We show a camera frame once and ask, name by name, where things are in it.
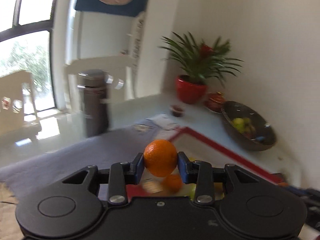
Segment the white chair near window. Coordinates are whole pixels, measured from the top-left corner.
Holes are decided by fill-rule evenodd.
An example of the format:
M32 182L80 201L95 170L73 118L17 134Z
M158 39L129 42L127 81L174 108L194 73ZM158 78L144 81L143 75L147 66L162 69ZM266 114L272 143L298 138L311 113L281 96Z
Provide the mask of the white chair near window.
M26 90L31 100L35 120L24 120L24 94ZM35 106L33 78L30 72L20 70L1 77L1 138L33 139L42 127Z

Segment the white refrigerator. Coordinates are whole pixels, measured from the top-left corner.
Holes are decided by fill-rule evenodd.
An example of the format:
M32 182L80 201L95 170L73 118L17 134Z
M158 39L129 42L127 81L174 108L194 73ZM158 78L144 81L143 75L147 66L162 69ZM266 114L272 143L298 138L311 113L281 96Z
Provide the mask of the white refrigerator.
M65 65L77 59L128 55L136 17L76 11L77 0L57 0L52 35L52 75L55 104L69 105Z

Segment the window frame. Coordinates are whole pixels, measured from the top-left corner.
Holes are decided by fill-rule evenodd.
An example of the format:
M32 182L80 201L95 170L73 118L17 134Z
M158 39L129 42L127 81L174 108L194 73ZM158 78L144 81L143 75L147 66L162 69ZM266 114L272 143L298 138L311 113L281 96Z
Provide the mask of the window frame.
M32 74L35 106L31 87L25 85L25 114L55 107L51 53L56 1L1 0L1 76L19 70Z

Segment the dark fruit bowl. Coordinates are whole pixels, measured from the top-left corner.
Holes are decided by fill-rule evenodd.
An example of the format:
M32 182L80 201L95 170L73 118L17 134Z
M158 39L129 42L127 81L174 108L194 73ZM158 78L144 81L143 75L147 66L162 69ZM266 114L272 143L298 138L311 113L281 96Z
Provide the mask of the dark fruit bowl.
M225 131L244 150L265 151L277 143L272 126L250 107L226 101L221 113Z

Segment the red cardboard box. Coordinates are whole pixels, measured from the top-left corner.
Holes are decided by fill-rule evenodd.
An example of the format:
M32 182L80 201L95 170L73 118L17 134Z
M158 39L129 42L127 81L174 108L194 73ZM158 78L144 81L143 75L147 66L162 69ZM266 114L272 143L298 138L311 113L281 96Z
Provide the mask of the red cardboard box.
M226 164L238 165L257 176L260 176L274 184L281 184L284 182L277 174L272 174L263 168L255 165L247 159L237 155L236 153L228 150L222 145L210 140L204 135L196 132L195 130L184 127L173 131L159 132L156 139L166 139L175 145L176 150L182 151L186 154L190 161L201 160L211 163L212 167L223 168ZM162 178L157 178L150 174L148 170L144 170L139 185L127 185L127 194L129 199L132 197L154 197L148 195L142 189L141 183L144 180L153 179L162 182ZM195 184L184 184L182 189L172 194L164 189L165 194L161 197L173 197L173 196L187 196L193 198L195 193Z

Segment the red potted plant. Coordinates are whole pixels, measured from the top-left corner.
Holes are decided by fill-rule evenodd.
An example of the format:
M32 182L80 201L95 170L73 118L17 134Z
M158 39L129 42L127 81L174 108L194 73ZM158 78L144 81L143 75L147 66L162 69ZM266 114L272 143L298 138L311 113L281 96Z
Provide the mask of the red potted plant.
M217 79L221 86L226 83L225 75L237 76L242 68L241 59L229 57L230 40L223 41L219 36L209 46L204 40L196 41L191 33L173 38L161 37L164 49L168 52L168 60L176 61L184 74L176 77L176 93L178 99L193 105L199 102L208 90L207 80Z

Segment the small dark glass cup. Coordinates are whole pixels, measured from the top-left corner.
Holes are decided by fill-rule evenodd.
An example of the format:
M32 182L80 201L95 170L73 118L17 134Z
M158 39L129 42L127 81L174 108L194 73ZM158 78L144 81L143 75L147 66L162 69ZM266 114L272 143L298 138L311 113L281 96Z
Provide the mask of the small dark glass cup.
M172 116L175 116L175 117L182 117L184 116L184 108L180 105L171 105L170 106L170 113L172 114Z

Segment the white chair near fridge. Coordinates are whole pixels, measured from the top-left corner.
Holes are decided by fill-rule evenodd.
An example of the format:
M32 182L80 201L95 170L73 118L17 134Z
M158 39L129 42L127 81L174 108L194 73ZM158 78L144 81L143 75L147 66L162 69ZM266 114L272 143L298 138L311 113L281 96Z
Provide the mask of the white chair near fridge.
M65 88L69 98L69 108L80 111L81 94L78 85L84 85L85 72L102 72L107 84L108 100L114 103L127 99L127 70L133 66L134 59L128 55L77 59L65 65Z

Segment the red ornament decoration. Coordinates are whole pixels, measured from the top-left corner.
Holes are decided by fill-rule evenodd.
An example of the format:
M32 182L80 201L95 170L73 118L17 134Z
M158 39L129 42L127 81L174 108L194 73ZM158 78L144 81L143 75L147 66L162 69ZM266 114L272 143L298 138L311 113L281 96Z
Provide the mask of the red ornament decoration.
M215 113L221 113L225 98L221 92L208 93L204 101L204 106Z

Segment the grey thermos bottle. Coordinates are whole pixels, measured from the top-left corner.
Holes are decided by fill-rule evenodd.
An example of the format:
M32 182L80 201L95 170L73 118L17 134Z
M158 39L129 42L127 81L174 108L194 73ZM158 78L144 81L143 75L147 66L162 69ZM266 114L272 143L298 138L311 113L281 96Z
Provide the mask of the grey thermos bottle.
M81 95L86 135L95 137L105 133L109 128L106 72L100 69L80 72L78 90Z

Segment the small orange tangerine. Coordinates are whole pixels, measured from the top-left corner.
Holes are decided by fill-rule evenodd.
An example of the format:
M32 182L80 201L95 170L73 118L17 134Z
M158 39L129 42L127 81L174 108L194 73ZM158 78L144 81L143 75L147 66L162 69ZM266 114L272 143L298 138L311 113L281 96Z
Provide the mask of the small orange tangerine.
M182 189L183 181L179 174L170 174L162 180L161 185L163 189L166 189L172 194L176 194Z

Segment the cartoon cat blanket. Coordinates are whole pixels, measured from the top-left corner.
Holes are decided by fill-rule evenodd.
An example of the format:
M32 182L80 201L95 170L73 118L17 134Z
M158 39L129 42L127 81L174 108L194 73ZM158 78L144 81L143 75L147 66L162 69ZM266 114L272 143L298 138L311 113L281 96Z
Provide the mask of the cartoon cat blanket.
M15 218L18 201L88 165L109 168L132 161L155 139L169 139L179 124L166 114L91 137L53 153L46 153L1 168L1 239L22 239Z

